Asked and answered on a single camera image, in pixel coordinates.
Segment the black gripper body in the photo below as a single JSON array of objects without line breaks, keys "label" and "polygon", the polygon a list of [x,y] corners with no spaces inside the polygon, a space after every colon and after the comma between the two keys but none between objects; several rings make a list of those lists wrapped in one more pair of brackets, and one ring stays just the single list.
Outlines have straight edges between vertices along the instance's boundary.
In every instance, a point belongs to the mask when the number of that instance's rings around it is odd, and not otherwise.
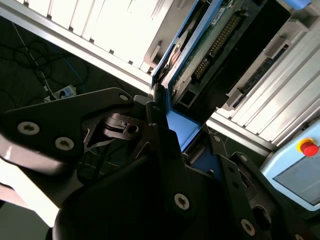
[{"label": "black gripper body", "polygon": [[223,184],[181,158],[141,157],[75,191],[60,209],[55,240],[241,240]]}]

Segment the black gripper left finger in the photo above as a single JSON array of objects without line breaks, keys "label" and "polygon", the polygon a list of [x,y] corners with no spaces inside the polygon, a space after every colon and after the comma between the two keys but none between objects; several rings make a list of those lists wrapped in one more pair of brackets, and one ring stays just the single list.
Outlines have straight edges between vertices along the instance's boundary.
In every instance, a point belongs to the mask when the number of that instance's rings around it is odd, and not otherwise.
[{"label": "black gripper left finger", "polygon": [[[125,165],[81,185],[77,162],[89,150],[121,139]],[[22,107],[0,116],[0,182],[46,223],[72,207],[93,213],[142,202],[153,212],[187,219],[194,213],[177,134],[166,117],[166,91],[148,96],[108,88]]]}]

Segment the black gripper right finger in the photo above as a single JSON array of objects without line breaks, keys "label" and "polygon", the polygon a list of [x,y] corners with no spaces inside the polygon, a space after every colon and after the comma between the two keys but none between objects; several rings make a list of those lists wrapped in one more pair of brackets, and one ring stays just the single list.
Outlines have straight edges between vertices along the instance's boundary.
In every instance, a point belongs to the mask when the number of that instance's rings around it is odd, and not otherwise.
[{"label": "black gripper right finger", "polygon": [[221,181],[232,233],[241,240],[314,240],[316,236],[255,164],[235,152],[227,158],[223,141],[208,134],[209,149],[217,157],[214,176]]}]

